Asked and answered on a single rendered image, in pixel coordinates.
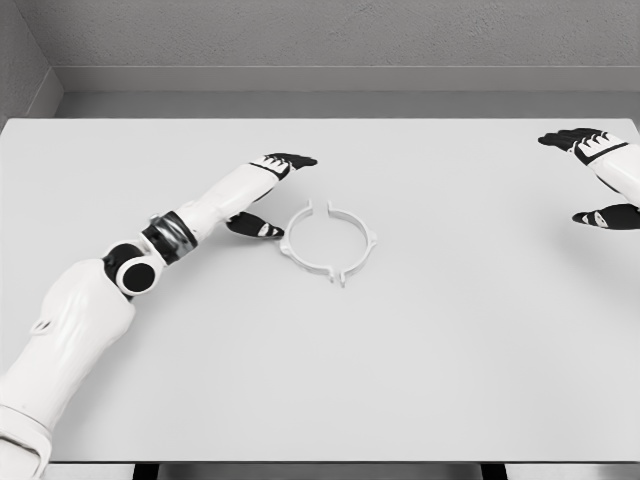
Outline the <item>white table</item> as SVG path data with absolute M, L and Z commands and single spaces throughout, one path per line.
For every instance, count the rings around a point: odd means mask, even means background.
M 50 285 L 273 152 L 253 206 L 345 286 L 224 227 L 137 299 L 53 436 L 57 462 L 640 460 L 640 232 L 542 146 L 576 119 L 13 119 L 0 133 L 0 371 Z

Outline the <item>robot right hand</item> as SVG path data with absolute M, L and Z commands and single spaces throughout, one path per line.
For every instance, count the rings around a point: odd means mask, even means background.
M 640 145 L 594 128 L 549 132 L 541 145 L 556 147 L 580 161 L 610 190 L 626 199 L 572 216 L 575 223 L 606 230 L 640 230 Z

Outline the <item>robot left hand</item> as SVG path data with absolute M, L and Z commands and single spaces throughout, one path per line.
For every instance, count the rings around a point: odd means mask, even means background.
M 216 225 L 224 223 L 234 233 L 259 238 L 280 239 L 285 231 L 246 209 L 265 197 L 291 172 L 315 166 L 312 157 L 271 153 L 242 164 L 217 182 L 203 197 L 207 214 L 205 232 L 210 234 Z

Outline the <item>white half pipe clamp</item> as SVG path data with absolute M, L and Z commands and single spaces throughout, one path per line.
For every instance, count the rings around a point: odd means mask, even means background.
M 280 252 L 292 260 L 298 267 L 303 270 L 317 275 L 324 275 L 330 283 L 334 283 L 336 280 L 336 271 L 330 265 L 320 265 L 307 260 L 304 260 L 298 255 L 293 247 L 292 232 L 295 226 L 297 226 L 302 220 L 313 214 L 313 202 L 309 199 L 306 205 L 294 214 L 289 220 L 284 235 L 279 241 Z
M 378 244 L 378 236 L 359 216 L 350 211 L 335 207 L 331 201 L 327 202 L 327 213 L 333 219 L 346 221 L 355 226 L 363 235 L 366 243 L 364 252 L 360 255 L 359 259 L 350 266 L 341 269 L 330 266 L 328 269 L 329 281 L 331 283 L 337 282 L 341 288 L 345 288 L 347 281 L 359 273 L 366 265 L 374 248 Z

